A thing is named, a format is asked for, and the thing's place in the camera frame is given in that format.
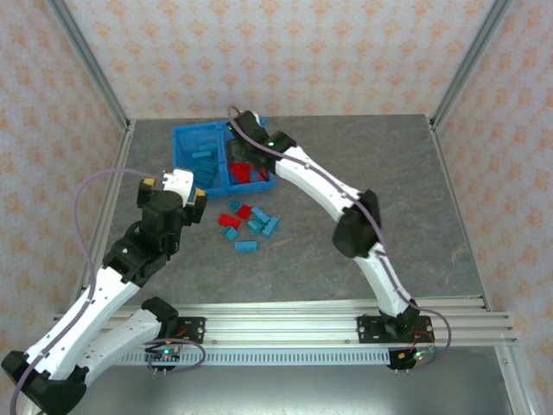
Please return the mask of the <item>grey metal lower shelf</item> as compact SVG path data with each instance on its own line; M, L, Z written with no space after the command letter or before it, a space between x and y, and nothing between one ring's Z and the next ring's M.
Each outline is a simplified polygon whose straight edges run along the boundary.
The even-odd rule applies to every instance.
M103 375L73 415L513 415L500 375L437 368L201 367Z

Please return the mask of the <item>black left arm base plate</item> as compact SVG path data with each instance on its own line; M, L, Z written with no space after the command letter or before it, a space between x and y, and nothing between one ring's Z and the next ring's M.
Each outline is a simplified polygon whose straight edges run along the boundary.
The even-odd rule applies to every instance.
M206 333L206 318L200 316L179 316L175 337L202 344Z

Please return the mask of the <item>aluminium table side rail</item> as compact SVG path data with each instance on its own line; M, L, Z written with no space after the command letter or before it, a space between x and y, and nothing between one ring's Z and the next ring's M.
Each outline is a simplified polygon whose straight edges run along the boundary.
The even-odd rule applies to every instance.
M427 123L428 123L428 127L429 127L429 133L430 133L430 136L432 137L432 140L433 140L433 143L434 143L434 146L435 146L436 154L438 155L440 164L442 166L442 172L444 174L446 183L448 185L448 191L450 193L452 202L454 204L454 209L455 209L455 212L456 212L457 217L458 217L458 221L459 221L460 226L461 226L461 230L462 230L462 233L463 233L465 243L467 245L467 250L470 254L472 262L474 263L474 268L476 270L476 276L478 277L480 285L481 285L481 289L482 289L481 296L483 298L485 308L488 311L495 311L495 308L493 307L493 302L492 302L492 299L491 299L491 296L490 296L490 292L489 292L488 287L486 285L486 281L480 273L480 266L478 264L478 260L477 260L477 256L476 256L475 251L474 251L472 240L471 240L470 235L467 231L466 223L464 221L464 217L463 217L463 214L462 214L462 211L461 211L459 200L457 198L457 194L456 194L456 191L455 191L455 188L454 188L453 177L452 177L452 175L450 173L450 170L449 170L449 167L448 167L448 163L447 163L447 160L446 160L446 157L445 157L445 152L444 152L441 140L439 138L437 126L436 126L436 124L435 124L435 122L432 118L426 117L426 119L427 119Z
M130 121L130 124L127 127L123 128L118 150L111 164L113 168L125 167L135 126L136 120L132 119ZM93 184L94 182L104 184L104 193L101 204L98 208L98 215L95 222L94 232L86 242L86 247L88 248L87 252L91 256L92 263L94 265L100 264L102 255L107 245L110 227L117 205L118 193L123 176L124 174L121 172L110 173L104 175L103 178L94 179L91 182L91 184ZM87 287L89 275L90 267L87 263L87 260L85 260L78 274L78 277L76 278L73 292L68 303L68 308L70 308L78 300L81 292Z

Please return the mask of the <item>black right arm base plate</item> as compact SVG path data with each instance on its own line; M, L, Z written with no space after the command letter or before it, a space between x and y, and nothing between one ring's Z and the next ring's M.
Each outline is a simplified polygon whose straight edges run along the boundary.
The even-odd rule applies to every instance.
M400 323L382 316L358 316L360 343L433 343L433 325L429 317L417 316L413 322Z

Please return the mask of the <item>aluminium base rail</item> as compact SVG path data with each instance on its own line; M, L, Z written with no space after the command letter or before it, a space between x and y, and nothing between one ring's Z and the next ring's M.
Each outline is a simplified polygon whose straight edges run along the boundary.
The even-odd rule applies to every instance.
M431 322L434 345L515 345L518 335L506 312L488 311L480 297L427 297L420 307L438 312ZM177 304L182 316L205 317L204 345L213 348L352 348L357 317L377 314L373 300L274 303Z

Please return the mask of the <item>aluminium frame post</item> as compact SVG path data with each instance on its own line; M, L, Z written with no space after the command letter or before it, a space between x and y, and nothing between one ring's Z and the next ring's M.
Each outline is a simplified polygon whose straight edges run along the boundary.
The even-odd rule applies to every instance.
M111 83L105 71L100 66L98 59L92 51L91 45L83 34L66 0L45 0L45 2L58 20L61 28L65 31L73 50L79 56L93 84L99 90L109 112L114 117L117 124L127 130L130 125L130 119L126 115L122 104L111 87Z
M528 393L518 347L494 348L513 415L535 415L535 406Z
M481 56L486 51L493 39L498 27L503 22L507 11L511 8L513 0L493 0L492 7L488 11L483 23L480 25L472 43L465 53L461 64L458 66L453 79L448 85L434 115L429 118L429 126L432 131L438 131L446 122L454 104L461 96L462 91L470 79L474 69L480 62Z

